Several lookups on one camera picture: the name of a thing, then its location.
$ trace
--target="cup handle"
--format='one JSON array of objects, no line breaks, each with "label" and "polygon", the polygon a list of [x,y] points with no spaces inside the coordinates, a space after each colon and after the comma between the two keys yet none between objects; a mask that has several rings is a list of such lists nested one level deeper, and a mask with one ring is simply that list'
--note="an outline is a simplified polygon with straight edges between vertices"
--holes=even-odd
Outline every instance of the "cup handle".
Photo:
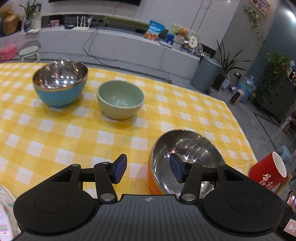
[{"label": "cup handle", "polygon": [[279,194],[291,179],[292,179],[291,173],[287,173],[285,180],[279,185],[279,187],[277,188],[277,190],[274,193]]}]

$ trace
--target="gray trash can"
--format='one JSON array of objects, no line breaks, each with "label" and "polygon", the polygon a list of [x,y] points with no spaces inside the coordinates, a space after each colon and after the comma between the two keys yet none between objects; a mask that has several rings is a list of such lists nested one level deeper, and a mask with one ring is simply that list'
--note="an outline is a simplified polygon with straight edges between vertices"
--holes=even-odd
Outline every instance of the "gray trash can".
[{"label": "gray trash can", "polygon": [[217,60],[204,56],[191,80],[192,86],[205,92],[211,87],[221,68],[222,66]]}]

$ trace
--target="bowl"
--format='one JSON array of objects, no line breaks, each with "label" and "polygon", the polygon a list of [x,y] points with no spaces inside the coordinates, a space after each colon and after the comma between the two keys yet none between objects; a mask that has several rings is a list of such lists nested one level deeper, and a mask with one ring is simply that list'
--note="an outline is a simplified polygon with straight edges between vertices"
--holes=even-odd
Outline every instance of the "bowl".
[{"label": "bowl", "polygon": [[111,80],[99,86],[97,99],[106,115],[116,120],[123,120],[138,112],[145,101],[145,95],[132,83]]},{"label": "bowl", "polygon": [[87,76],[88,69],[83,63],[58,60],[43,66],[34,74],[33,86],[43,102],[61,108],[79,97]]},{"label": "bowl", "polygon": [[[180,196],[184,183],[178,183],[170,169],[171,153],[176,153],[184,162],[194,161],[204,167],[225,163],[218,149],[202,135],[188,130],[166,132],[155,142],[149,157],[148,180],[154,194]],[[202,182],[200,198],[213,189],[211,182]]]}]

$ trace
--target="gray floor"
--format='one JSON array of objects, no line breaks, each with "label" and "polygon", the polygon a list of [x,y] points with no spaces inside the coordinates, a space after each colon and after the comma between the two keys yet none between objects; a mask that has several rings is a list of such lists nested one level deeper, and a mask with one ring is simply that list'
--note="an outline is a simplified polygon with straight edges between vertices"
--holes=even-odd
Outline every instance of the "gray floor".
[{"label": "gray floor", "polygon": [[[99,59],[99,62],[91,56],[79,56],[63,53],[40,53],[40,55],[42,56],[43,62],[50,62],[54,59],[77,60],[84,62],[88,67],[104,68],[134,74],[141,77],[149,77],[157,81],[167,82],[169,84],[197,91],[190,84],[190,80],[188,79],[140,65],[106,59]],[[279,127],[273,123],[269,115],[262,111],[257,111],[249,102],[239,103],[235,107],[230,105],[229,100],[232,97],[232,93],[228,90],[220,90],[218,92],[211,89],[211,91],[210,96],[222,100],[227,104],[246,135],[258,161],[282,145],[285,145],[289,149],[290,153],[295,150],[296,141],[291,135],[281,132],[275,136],[274,133],[279,129]],[[288,192],[291,190],[296,192],[296,179],[291,181],[289,185],[287,185],[279,194],[279,196],[282,199],[285,199]]]}]

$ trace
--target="yellow checkered tablecloth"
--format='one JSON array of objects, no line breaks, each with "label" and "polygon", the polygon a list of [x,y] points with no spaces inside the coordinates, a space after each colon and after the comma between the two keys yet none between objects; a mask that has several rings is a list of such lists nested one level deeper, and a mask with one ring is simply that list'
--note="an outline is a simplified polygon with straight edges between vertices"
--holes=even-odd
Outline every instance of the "yellow checkered tablecloth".
[{"label": "yellow checkered tablecloth", "polygon": [[[178,86],[104,69],[89,68],[83,95],[56,109],[34,91],[32,75],[44,64],[0,64],[0,184],[15,196],[72,163],[82,168],[128,157],[127,170],[114,188],[121,194],[151,194],[147,162],[154,142],[172,129],[193,130],[208,138],[226,163],[242,173],[256,158],[242,129],[220,100]],[[145,93],[136,116],[107,117],[96,100],[98,86],[125,80]],[[96,196],[94,183],[84,190]]]}]

